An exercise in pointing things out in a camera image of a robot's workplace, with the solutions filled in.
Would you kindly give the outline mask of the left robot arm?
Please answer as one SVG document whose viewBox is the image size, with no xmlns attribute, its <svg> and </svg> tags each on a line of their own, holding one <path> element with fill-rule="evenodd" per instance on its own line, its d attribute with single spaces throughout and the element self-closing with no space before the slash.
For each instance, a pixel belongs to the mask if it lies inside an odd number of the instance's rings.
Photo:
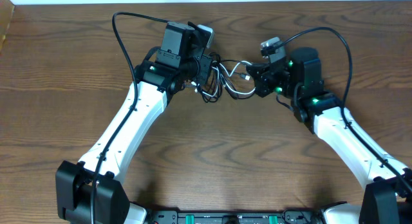
<svg viewBox="0 0 412 224">
<path fill-rule="evenodd" d="M 57 214 L 70 223 L 144 223 L 147 210 L 129 201 L 122 186 L 129 164 L 153 122 L 188 80 L 203 84 L 211 70 L 204 54 L 214 31 L 169 21 L 161 46 L 136 66 L 127 97 L 97 143 L 55 175 Z"/>
</svg>

